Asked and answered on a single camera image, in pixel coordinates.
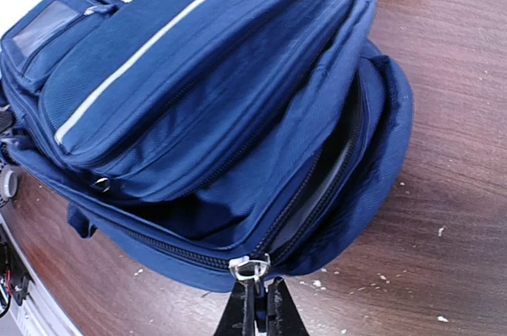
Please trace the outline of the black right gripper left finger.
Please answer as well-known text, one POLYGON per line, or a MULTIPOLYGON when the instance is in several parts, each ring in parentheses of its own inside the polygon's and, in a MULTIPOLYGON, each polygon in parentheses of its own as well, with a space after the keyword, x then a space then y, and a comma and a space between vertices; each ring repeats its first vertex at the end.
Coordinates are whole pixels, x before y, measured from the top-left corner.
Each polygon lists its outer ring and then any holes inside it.
POLYGON ((229 296, 214 336, 252 334, 252 284, 237 281, 229 296))

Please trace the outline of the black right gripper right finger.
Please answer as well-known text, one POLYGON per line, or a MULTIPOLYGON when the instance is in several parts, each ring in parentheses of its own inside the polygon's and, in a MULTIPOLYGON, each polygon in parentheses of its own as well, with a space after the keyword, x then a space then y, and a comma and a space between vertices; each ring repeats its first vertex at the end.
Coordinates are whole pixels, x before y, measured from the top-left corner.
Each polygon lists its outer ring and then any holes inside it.
POLYGON ((282 277, 276 277, 268 286, 266 331, 268 336, 307 336, 307 329, 282 277))

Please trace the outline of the navy blue student backpack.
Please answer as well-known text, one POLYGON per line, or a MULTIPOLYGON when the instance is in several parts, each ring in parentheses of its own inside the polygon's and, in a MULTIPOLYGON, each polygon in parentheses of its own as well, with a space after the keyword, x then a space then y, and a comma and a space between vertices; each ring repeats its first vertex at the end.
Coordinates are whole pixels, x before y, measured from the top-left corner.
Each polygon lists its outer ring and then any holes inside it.
POLYGON ((5 158, 84 238, 195 288, 301 276, 367 227, 413 94, 376 0, 42 0, 1 38, 5 158))

